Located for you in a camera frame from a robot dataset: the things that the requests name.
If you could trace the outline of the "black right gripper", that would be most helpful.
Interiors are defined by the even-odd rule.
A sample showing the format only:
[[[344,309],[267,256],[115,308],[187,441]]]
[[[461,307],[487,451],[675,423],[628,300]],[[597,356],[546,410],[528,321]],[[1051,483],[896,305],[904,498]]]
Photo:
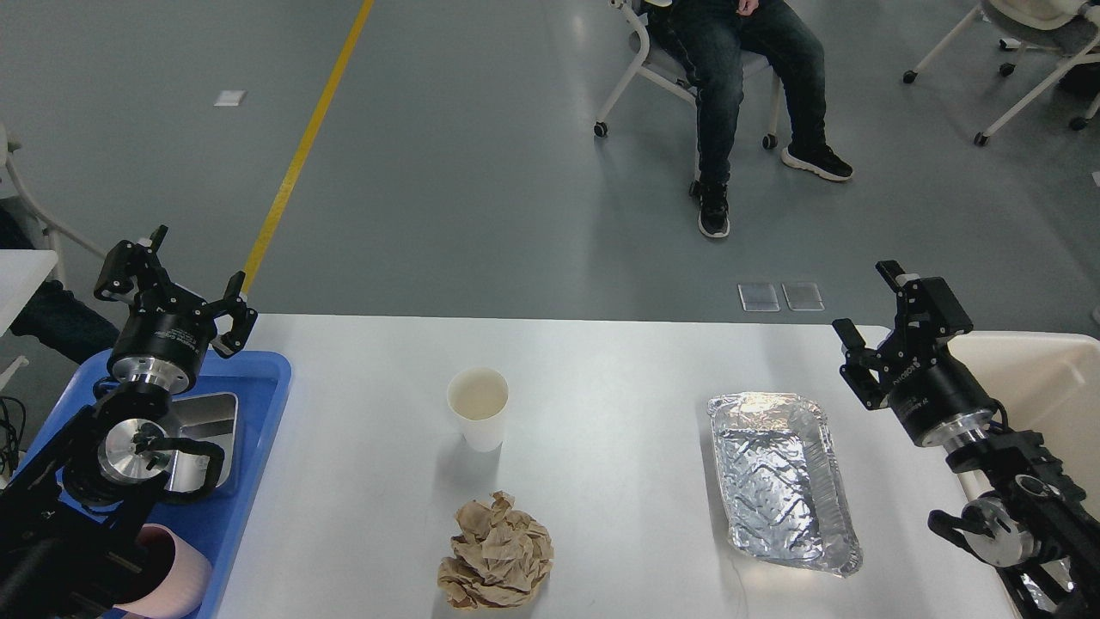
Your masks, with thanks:
[[[987,425],[998,404],[950,351],[952,338],[974,332],[955,292],[945,279],[919,277],[897,261],[879,261],[876,269],[895,294],[893,329],[871,349],[853,320],[833,320],[842,379],[867,410],[891,408],[916,446]]]

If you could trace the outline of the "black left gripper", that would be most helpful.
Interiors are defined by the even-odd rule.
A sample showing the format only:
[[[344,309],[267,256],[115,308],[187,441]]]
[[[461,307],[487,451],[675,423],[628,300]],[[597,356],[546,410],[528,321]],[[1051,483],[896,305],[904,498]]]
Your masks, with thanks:
[[[258,312],[248,305],[248,274],[235,272],[223,298],[206,302],[176,297],[158,250],[168,226],[157,226],[138,242],[122,240],[107,252],[95,281],[94,297],[129,306],[125,327],[107,357],[107,374],[118,383],[145,383],[180,395],[193,390],[209,345],[217,356],[232,358],[248,344]],[[217,318],[230,317],[228,332],[217,331]]]

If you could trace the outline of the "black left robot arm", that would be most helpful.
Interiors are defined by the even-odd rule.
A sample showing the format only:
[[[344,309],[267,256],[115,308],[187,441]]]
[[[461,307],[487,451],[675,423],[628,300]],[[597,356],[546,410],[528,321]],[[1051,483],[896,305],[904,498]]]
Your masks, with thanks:
[[[208,301],[177,285],[158,250],[168,226],[107,254],[95,297],[129,306],[100,393],[40,447],[3,490],[4,618],[95,618],[152,567],[138,544],[158,502],[210,496],[223,447],[162,423],[193,390],[209,349],[235,356],[258,321],[243,270]]]

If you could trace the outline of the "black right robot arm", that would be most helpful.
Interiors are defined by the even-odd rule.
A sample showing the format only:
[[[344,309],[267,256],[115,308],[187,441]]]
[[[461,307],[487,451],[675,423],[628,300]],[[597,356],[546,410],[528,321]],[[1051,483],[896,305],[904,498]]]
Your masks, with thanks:
[[[1003,405],[950,352],[974,321],[941,277],[879,261],[897,302],[893,330],[876,349],[853,320],[833,321],[840,375],[868,410],[888,408],[919,447],[945,447],[952,473],[985,474],[990,490],[963,513],[935,510],[932,533],[993,567],[1024,618],[1096,618],[1097,519],[1087,493],[1041,432],[1013,430]]]

